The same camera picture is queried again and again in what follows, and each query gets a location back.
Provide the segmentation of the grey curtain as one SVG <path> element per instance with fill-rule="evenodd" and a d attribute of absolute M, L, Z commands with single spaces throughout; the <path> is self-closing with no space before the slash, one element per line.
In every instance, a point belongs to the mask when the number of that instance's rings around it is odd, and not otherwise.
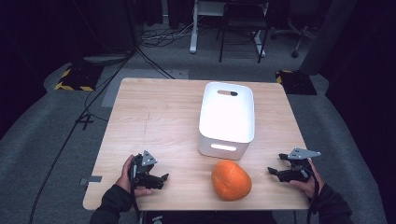
<path fill-rule="evenodd" d="M 332 0 L 325 20 L 298 71 L 314 76 L 329 58 L 358 0 Z"/>

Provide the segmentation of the grey tape strip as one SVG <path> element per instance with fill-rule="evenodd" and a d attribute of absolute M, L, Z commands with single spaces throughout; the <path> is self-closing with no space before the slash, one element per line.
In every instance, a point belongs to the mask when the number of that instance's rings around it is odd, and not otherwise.
<path fill-rule="evenodd" d="M 100 183 L 102 181 L 102 177 L 98 175 L 91 175 L 85 178 L 81 178 L 79 184 L 81 186 L 88 186 L 90 183 Z"/>

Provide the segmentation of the white desk frame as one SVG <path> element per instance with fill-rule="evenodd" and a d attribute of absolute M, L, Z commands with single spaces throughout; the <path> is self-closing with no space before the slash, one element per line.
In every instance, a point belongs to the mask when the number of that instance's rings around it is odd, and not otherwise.
<path fill-rule="evenodd" d="M 221 16 L 224 3 L 220 0 L 194 0 L 192 10 L 192 31 L 189 52 L 197 52 L 198 19 L 200 16 Z"/>

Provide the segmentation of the black tape cross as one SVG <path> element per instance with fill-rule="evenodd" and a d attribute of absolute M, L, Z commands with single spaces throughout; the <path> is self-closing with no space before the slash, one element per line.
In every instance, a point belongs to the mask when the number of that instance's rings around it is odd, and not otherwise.
<path fill-rule="evenodd" d="M 82 124 L 82 130 L 85 131 L 89 124 L 92 123 L 91 114 L 84 114 L 76 120 L 76 124 Z"/>

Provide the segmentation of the white plastic storage basket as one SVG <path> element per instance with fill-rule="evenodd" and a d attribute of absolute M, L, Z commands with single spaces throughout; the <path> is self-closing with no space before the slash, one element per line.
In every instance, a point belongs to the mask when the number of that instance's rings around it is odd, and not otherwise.
<path fill-rule="evenodd" d="M 198 129 L 199 151 L 203 155 L 240 160 L 255 137 L 252 90 L 243 85 L 209 82 Z"/>

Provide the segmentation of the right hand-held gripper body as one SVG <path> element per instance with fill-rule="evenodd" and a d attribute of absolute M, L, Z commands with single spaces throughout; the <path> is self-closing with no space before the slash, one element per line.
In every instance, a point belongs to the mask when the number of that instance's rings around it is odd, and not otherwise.
<path fill-rule="evenodd" d="M 279 171 L 281 173 L 278 176 L 280 182 L 290 182 L 291 180 L 307 182 L 313 173 L 308 159 L 318 157 L 321 153 L 296 147 L 288 155 L 292 156 L 292 160 L 288 161 L 290 169 Z"/>

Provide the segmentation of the person's dark clothed body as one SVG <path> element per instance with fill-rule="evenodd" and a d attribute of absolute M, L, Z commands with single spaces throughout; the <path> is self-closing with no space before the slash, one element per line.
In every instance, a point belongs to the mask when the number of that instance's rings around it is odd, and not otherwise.
<path fill-rule="evenodd" d="M 149 211 L 139 224 L 277 224 L 265 211 Z"/>

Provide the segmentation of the person's right hand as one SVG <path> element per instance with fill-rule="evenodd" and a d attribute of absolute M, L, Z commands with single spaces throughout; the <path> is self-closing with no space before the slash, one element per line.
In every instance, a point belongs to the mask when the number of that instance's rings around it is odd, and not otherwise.
<path fill-rule="evenodd" d="M 320 194 L 323 186 L 325 185 L 325 181 L 319 174 L 312 160 L 309 159 L 308 161 L 311 165 L 312 171 L 314 172 L 311 178 L 307 182 L 291 180 L 290 184 L 301 192 L 305 193 L 308 198 L 313 199 L 316 193 L 317 195 Z"/>

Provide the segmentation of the yellow black striped floor mat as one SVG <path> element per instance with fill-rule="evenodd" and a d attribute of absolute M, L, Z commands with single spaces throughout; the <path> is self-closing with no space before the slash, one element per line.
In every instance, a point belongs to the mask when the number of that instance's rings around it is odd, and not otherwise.
<path fill-rule="evenodd" d="M 103 66 L 75 67 L 69 65 L 56 84 L 55 90 L 95 91 L 103 70 Z"/>
<path fill-rule="evenodd" d="M 282 85 L 286 94 L 317 95 L 310 77 L 299 71 L 279 70 L 276 82 Z"/>

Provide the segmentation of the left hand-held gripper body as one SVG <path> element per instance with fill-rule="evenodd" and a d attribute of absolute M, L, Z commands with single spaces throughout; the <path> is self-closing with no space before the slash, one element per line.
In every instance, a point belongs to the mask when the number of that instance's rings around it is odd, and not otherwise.
<path fill-rule="evenodd" d="M 145 187 L 146 183 L 157 182 L 158 178 L 149 172 L 154 167 L 157 160 L 147 151 L 134 156 L 129 170 L 131 185 Z"/>

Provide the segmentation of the grey stand base plate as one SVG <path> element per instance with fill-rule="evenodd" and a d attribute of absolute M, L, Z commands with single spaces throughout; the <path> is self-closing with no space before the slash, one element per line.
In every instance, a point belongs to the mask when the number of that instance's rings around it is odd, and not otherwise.
<path fill-rule="evenodd" d="M 104 54 L 84 57 L 87 63 L 105 66 L 111 64 L 117 64 L 125 61 L 128 58 L 125 54 Z"/>

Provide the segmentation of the office chair wheeled base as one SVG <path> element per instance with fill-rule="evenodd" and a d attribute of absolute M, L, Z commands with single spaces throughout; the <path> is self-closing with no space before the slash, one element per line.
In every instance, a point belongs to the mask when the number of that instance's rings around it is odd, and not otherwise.
<path fill-rule="evenodd" d="M 276 40 L 279 35 L 297 35 L 298 40 L 291 53 L 292 58 L 297 58 L 299 56 L 299 48 L 304 40 L 305 37 L 309 38 L 310 40 L 315 40 L 316 36 L 310 32 L 310 27 L 308 25 L 304 25 L 302 28 L 298 28 L 296 25 L 293 24 L 291 18 L 287 18 L 287 24 L 289 26 L 288 30 L 275 30 L 271 34 L 270 38 L 272 40 Z"/>

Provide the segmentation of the orange pumpkin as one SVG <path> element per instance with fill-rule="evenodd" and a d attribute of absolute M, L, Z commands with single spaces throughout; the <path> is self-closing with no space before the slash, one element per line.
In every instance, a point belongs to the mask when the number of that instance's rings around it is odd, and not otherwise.
<path fill-rule="evenodd" d="M 224 201 L 237 201 L 245 198 L 252 189 L 248 173 L 234 161 L 219 161 L 211 172 L 214 191 Z"/>

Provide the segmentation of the black metal chair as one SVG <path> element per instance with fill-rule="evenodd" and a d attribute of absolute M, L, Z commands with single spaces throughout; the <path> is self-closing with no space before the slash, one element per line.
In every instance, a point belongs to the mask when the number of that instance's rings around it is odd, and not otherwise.
<path fill-rule="evenodd" d="M 219 62 L 222 62 L 226 45 L 242 45 L 242 42 L 227 42 L 228 32 L 248 32 L 258 52 L 258 63 L 264 56 L 264 46 L 271 29 L 267 9 L 273 0 L 227 0 L 217 36 L 221 36 Z"/>

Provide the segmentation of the person's left hand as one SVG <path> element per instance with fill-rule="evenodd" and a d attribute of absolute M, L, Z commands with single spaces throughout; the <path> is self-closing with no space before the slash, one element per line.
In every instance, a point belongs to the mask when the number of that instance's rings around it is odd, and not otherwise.
<path fill-rule="evenodd" d="M 131 193 L 134 192 L 135 197 L 143 197 L 150 195 L 152 191 L 150 189 L 146 189 L 145 187 L 137 187 L 136 189 L 132 189 L 131 182 L 129 179 L 128 171 L 131 168 L 132 159 L 134 155 L 131 155 L 126 162 L 122 166 L 121 175 L 116 181 L 116 184 L 126 190 L 127 192 Z"/>

